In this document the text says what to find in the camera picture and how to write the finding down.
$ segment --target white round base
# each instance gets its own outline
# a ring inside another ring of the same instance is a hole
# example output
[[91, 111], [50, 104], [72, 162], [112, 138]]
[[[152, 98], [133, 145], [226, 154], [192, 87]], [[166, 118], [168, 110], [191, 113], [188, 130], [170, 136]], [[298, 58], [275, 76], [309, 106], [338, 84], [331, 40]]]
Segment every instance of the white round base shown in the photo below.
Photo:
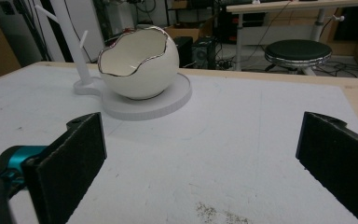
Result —
[[111, 91], [100, 77], [93, 77], [92, 80], [86, 86], [82, 85], [81, 80], [76, 82], [75, 93], [100, 96], [103, 109], [115, 119], [157, 119], [184, 106], [192, 94], [190, 80], [181, 74], [177, 74], [173, 84], [161, 94], [147, 100], [132, 100], [119, 95]]

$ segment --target gray floor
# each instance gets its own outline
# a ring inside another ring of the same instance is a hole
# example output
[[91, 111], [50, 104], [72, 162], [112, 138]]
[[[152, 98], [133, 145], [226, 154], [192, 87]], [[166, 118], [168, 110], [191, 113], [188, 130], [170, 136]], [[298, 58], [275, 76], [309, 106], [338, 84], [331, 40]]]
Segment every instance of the gray floor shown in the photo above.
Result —
[[[217, 67], [222, 70], [233, 70], [235, 45], [224, 44], [216, 47]], [[266, 73], [265, 69], [270, 63], [264, 58], [264, 50], [261, 47], [244, 46], [241, 52], [242, 71]], [[358, 65], [351, 56], [333, 56], [325, 65], [313, 69], [317, 76], [321, 77], [358, 77]], [[287, 74], [285, 68], [274, 67], [269, 73]]]

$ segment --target stool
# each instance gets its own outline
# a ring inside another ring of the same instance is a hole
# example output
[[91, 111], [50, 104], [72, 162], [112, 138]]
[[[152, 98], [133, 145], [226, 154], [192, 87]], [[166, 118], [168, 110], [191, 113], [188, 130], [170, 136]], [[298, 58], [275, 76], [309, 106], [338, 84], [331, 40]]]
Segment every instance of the stool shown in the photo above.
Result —
[[325, 44], [304, 39], [289, 39], [274, 42], [267, 46], [265, 58], [272, 63], [266, 68], [270, 70], [274, 66], [288, 68], [290, 73], [296, 74], [297, 69], [308, 70], [312, 66], [325, 63], [331, 57], [332, 50]]

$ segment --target cracked eggshell bowl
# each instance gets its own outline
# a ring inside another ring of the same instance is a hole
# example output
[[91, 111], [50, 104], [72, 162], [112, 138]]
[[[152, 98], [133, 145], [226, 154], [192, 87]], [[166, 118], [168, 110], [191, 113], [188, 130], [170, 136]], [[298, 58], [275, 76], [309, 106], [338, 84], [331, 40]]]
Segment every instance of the cracked eggshell bowl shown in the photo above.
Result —
[[103, 49], [98, 68], [112, 91], [131, 99], [148, 99], [174, 82], [179, 54], [165, 31], [150, 27], [126, 33]]

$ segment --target table top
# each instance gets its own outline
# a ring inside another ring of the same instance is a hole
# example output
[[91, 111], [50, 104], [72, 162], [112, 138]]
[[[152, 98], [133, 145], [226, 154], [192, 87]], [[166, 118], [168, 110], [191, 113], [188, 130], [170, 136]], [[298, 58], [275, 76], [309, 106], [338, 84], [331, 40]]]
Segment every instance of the table top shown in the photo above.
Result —
[[283, 2], [272, 2], [262, 4], [247, 4], [227, 7], [227, 12], [233, 14], [241, 13], [256, 13], [256, 12], [268, 12], [281, 10], [286, 8], [287, 10], [295, 9], [319, 9], [328, 7], [357, 7], [358, 0], [318, 0], [318, 1], [283, 1]]
[[[48, 145], [67, 121], [102, 111], [107, 159], [69, 223], [358, 223], [295, 158], [304, 109], [358, 132], [358, 79], [180, 72], [190, 101], [145, 121], [113, 119], [97, 96], [76, 95], [72, 63], [0, 77], [0, 153]], [[19, 223], [35, 223], [26, 192], [10, 204]]]

